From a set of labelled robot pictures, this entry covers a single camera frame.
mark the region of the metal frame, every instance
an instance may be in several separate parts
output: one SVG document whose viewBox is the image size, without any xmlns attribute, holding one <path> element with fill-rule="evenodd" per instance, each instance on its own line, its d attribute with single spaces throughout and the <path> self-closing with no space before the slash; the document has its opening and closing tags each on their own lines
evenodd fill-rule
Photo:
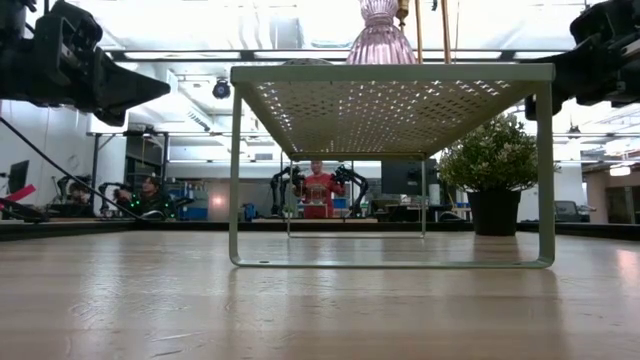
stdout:
<svg viewBox="0 0 640 360">
<path fill-rule="evenodd" d="M 552 64 L 513 64 L 513 65 L 419 65 L 419 66 L 293 66 L 293 67 L 243 67 L 232 69 L 231 82 L 235 86 L 233 102 L 233 126 L 231 142 L 231 194 L 229 199 L 229 257 L 237 266 L 282 267 L 282 268 L 546 268 L 555 260 L 555 219 L 553 194 L 553 137 L 551 82 L 555 77 Z M 484 119 L 494 116 L 527 95 L 536 96 L 538 114 L 538 204 L 539 204 L 539 254 L 538 259 L 527 262 L 434 262 L 434 261 L 375 261 L 354 263 L 350 261 L 272 261 L 267 259 L 243 259 L 238 252 L 238 219 L 233 216 L 238 206 L 239 170 L 240 170 L 240 123 L 242 119 L 242 101 L 258 113 L 267 114 L 252 90 L 253 82 L 268 81 L 436 81 L 436 80 L 505 80 L 513 81 L 511 93 L 503 94 L 490 108 L 484 109 Z M 467 131 L 480 122 L 467 124 Z M 456 133 L 446 140 L 455 140 L 463 133 Z M 438 144 L 441 147 L 448 143 Z M 431 154 L 300 154 L 293 149 L 284 148 L 292 160 L 297 159 L 368 159 L 381 158 L 424 159 Z M 423 231 L 426 226 L 426 212 L 423 212 Z"/>
<path fill-rule="evenodd" d="M 422 160 L 422 174 L 425 174 L 426 162 Z M 293 188 L 293 160 L 289 160 L 289 168 L 291 169 L 291 173 L 289 174 L 289 186 Z M 427 193 L 427 178 L 426 176 L 422 176 L 422 196 L 420 198 L 420 222 L 422 225 L 422 232 L 420 235 L 395 235 L 395 236 L 340 236 L 334 235 L 331 238 L 333 239 L 425 239 L 427 235 L 427 209 L 425 206 L 425 199 Z M 322 239 L 322 236 L 317 235 L 291 235 L 291 218 L 287 218 L 287 238 L 288 239 Z"/>
<path fill-rule="evenodd" d="M 109 138 L 102 144 L 100 144 L 100 138 L 102 136 L 108 135 Z M 164 189 L 165 183 L 167 181 L 167 165 L 169 164 L 169 146 L 170 146 L 170 137 L 171 135 L 168 132 L 160 132 L 160 133 L 155 133 L 155 134 L 149 134 L 149 135 L 153 135 L 153 136 L 162 136 L 164 138 L 163 144 L 164 144 L 164 148 L 162 149 L 162 163 L 160 164 L 160 183 L 161 183 L 161 188 Z M 144 134 L 140 135 L 138 133 L 87 133 L 87 136 L 93 136 L 94 137 L 94 144 L 93 144 L 93 167 L 92 167 L 92 171 L 91 171 L 91 187 L 93 189 L 96 188 L 96 181 L 97 181 L 97 175 L 98 175 L 98 161 L 99 161 L 99 154 L 100 154 L 100 150 L 102 150 L 102 148 L 107 145 L 107 143 L 111 140 L 113 140 L 114 137 L 143 137 L 144 140 Z M 94 203 L 94 195 L 93 193 L 91 194 L 90 200 L 89 202 L 93 205 Z"/>
</svg>

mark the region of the red shirt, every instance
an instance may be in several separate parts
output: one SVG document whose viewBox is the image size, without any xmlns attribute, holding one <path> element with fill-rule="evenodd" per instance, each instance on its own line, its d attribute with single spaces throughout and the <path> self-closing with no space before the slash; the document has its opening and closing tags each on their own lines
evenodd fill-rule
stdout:
<svg viewBox="0 0 640 360">
<path fill-rule="evenodd" d="M 305 219 L 324 219 L 333 217 L 333 200 L 331 193 L 344 195 L 344 188 L 331 180 L 329 174 L 311 175 L 304 179 L 304 199 L 308 204 L 304 207 Z"/>
</svg>

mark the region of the wooden table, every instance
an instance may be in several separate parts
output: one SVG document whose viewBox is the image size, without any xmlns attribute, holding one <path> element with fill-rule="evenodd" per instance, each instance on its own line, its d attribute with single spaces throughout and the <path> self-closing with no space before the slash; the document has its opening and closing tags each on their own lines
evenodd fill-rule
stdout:
<svg viewBox="0 0 640 360">
<path fill-rule="evenodd" d="M 254 223 L 283 223 L 285 222 L 285 219 L 254 219 L 252 222 Z M 356 218 L 356 219 L 352 219 L 352 218 L 345 218 L 345 219 L 291 219 L 291 223 L 327 223 L 327 224 L 337 224 L 337 223 L 356 223 L 356 224 L 361 224 L 361 223 L 377 223 L 378 220 L 377 219 L 370 219 L 370 218 Z"/>
<path fill-rule="evenodd" d="M 241 233 L 291 261 L 526 261 L 537 234 Z M 0 359 L 637 360 L 640 244 L 558 236 L 546 270 L 248 269 L 226 232 L 0 243 Z"/>
</svg>

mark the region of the black cable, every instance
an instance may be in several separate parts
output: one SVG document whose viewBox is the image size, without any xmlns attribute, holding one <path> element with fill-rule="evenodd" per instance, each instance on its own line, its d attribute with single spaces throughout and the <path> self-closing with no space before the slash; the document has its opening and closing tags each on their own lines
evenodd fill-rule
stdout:
<svg viewBox="0 0 640 360">
<path fill-rule="evenodd" d="M 60 171 L 61 173 L 65 174 L 66 176 L 68 176 L 71 180 L 75 181 L 76 183 L 85 186 L 87 189 L 89 189 L 89 191 L 91 193 L 93 193 L 94 195 L 98 195 L 99 197 L 101 197 L 103 200 L 105 200 L 106 202 L 108 202 L 109 204 L 115 206 L 117 209 L 119 209 L 120 211 L 124 212 L 127 215 L 132 216 L 134 219 L 136 220 L 140 220 L 140 221 L 146 221 L 145 219 L 141 218 L 140 216 L 132 213 L 131 211 L 129 211 L 128 209 L 125 209 L 124 207 L 116 204 L 115 202 L 111 201 L 108 197 L 106 196 L 102 196 L 102 194 L 100 194 L 99 191 L 91 188 L 91 186 L 85 184 L 84 182 L 82 182 L 80 179 L 78 179 L 77 177 L 71 175 L 70 173 L 68 173 L 66 170 L 64 170 L 62 167 L 60 167 L 60 165 L 56 164 L 53 160 L 51 160 L 47 155 L 45 155 L 45 153 L 43 153 L 42 151 L 40 151 L 40 149 L 38 149 L 37 146 L 35 146 L 31 141 L 29 141 L 29 139 L 27 139 L 24 135 L 22 135 L 20 133 L 20 131 L 18 131 L 18 129 L 14 128 L 13 125 L 11 125 L 7 120 L 5 120 L 3 117 L 0 116 L 0 122 L 3 123 L 7 128 L 9 128 L 9 130 L 11 130 L 11 132 L 13 132 L 14 134 L 16 134 L 17 137 L 20 138 L 20 140 L 24 141 L 25 144 L 29 145 L 29 147 L 31 149 L 33 149 L 33 151 L 35 151 L 38 155 L 40 155 L 40 157 L 42 157 L 44 160 L 46 160 L 51 166 L 53 166 L 54 168 L 58 169 L 58 171 Z"/>
</svg>

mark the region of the black camera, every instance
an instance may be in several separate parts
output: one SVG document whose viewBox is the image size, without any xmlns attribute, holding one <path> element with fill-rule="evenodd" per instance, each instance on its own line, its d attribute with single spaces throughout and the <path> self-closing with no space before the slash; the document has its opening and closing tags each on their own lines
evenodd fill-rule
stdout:
<svg viewBox="0 0 640 360">
<path fill-rule="evenodd" d="M 226 99 L 231 96 L 231 87 L 227 79 L 219 78 L 211 92 L 216 99 Z"/>
<path fill-rule="evenodd" d="M 553 115 L 562 103 L 611 102 L 623 107 L 640 102 L 640 0 L 608 0 L 587 8 L 569 26 L 576 47 L 560 55 L 525 60 L 552 63 Z M 525 100 L 525 116 L 536 120 L 536 100 Z"/>
<path fill-rule="evenodd" d="M 35 0 L 0 1 L 0 99 L 36 106 L 72 105 L 111 126 L 126 111 L 168 94 L 169 85 L 116 65 L 98 46 L 102 28 L 93 16 L 57 1 L 24 38 L 27 8 Z"/>
</svg>

